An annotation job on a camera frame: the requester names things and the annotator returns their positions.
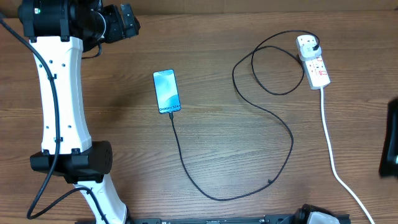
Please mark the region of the blue Galaxy smartphone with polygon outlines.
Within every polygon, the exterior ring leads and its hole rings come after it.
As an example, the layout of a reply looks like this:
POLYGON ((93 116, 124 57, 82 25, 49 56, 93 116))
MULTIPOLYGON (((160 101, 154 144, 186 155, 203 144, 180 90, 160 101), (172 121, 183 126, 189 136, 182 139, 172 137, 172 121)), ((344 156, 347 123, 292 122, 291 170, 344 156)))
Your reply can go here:
POLYGON ((182 107, 174 70, 154 72, 153 80, 159 113, 166 114, 180 111, 182 107))

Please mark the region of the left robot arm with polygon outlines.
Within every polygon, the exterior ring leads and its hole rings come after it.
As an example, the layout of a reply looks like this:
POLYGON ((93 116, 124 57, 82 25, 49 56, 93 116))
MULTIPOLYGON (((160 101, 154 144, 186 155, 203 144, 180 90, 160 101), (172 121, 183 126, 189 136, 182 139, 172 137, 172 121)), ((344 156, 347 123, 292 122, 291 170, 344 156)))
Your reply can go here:
POLYGON ((139 33, 130 4, 28 0, 19 6, 18 16, 24 43, 34 54, 44 119, 41 149, 31 155, 31 168, 72 184, 96 223, 132 223, 111 180, 111 144, 89 134, 81 87, 85 52, 139 33))

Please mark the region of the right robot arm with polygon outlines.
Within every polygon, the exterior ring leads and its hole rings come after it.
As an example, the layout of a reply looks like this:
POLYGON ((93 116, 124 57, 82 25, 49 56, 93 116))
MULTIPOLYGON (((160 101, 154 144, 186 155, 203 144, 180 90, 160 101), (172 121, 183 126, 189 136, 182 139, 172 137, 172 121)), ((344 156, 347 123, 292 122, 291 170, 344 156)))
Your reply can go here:
MULTIPOLYGON (((330 135, 328 133, 328 128, 326 125, 325 116, 325 100, 322 98, 320 103, 322 125, 325 132, 326 143, 328 146, 328 153, 330 156, 330 164, 332 173, 336 180, 353 196, 355 201, 361 207, 365 215, 367 216, 370 223, 374 224, 375 221, 371 217, 370 213, 360 201, 359 197, 341 180, 338 176, 334 155, 330 141, 330 135)), ((381 163, 379 166, 379 175, 381 177, 397 177, 397 100, 394 99, 388 103, 387 111, 387 128, 386 128, 386 138, 384 141, 384 147, 382 151, 381 163)), ((292 216, 291 223, 336 223, 340 224, 341 221, 337 216, 331 214, 327 210, 322 210, 319 207, 305 204, 302 208, 298 209, 296 214, 292 216)))

